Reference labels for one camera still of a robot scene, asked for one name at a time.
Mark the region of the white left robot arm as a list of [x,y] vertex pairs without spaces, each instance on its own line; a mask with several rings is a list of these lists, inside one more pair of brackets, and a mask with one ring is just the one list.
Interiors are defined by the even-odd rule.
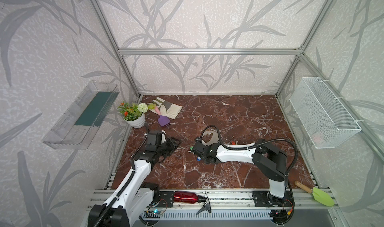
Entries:
[[131,158],[131,169],[101,205],[94,205],[89,213],[88,227],[130,227],[148,206],[160,202],[157,184],[144,183],[160,159],[172,155],[181,141],[167,137],[164,131],[150,131]]

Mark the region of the artificial green plant with flowers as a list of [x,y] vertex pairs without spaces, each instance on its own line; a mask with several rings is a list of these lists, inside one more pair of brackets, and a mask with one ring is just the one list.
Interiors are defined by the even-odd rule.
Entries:
[[129,104],[129,103],[121,103],[118,107],[119,112],[123,116],[125,121],[135,121],[140,117],[143,117],[146,112],[149,110],[154,110],[155,104]]

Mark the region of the clear plastic wall tray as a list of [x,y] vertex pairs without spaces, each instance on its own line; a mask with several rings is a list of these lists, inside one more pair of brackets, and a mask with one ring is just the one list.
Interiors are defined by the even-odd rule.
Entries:
[[119,93],[117,84],[89,81],[42,142],[55,150],[86,150]]

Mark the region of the white ribbed plant pot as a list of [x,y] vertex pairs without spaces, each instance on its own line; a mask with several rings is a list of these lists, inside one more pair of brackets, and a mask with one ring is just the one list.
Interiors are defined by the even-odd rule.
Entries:
[[125,121],[133,128],[139,129],[143,127],[146,123],[146,117],[145,114],[142,114],[139,118],[133,121],[128,121],[125,119]]

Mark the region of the bunch of coloured keys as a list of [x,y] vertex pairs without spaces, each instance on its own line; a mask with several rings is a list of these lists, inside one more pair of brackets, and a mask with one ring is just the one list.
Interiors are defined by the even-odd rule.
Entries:
[[193,146],[190,147],[190,152],[191,152],[192,154],[195,155],[195,157],[197,158],[197,161],[198,161],[198,162],[201,161],[201,156],[200,156],[200,154],[199,154],[199,153],[196,153],[196,151],[194,150],[194,147],[193,147]]

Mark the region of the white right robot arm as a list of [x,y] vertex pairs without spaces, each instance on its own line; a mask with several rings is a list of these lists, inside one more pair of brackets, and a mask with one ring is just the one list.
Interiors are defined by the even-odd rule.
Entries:
[[242,162],[254,164],[269,179],[269,193],[279,199],[285,197],[287,154],[270,141],[261,140],[248,145],[229,145],[221,143],[207,145],[197,139],[191,152],[207,164]]

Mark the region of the beige and grey garden glove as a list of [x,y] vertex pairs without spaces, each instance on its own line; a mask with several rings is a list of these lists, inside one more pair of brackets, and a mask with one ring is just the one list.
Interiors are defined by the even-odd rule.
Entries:
[[156,97],[150,102],[150,104],[158,107],[162,116],[166,116],[173,120],[179,115],[182,110],[182,106],[166,101],[160,97]]

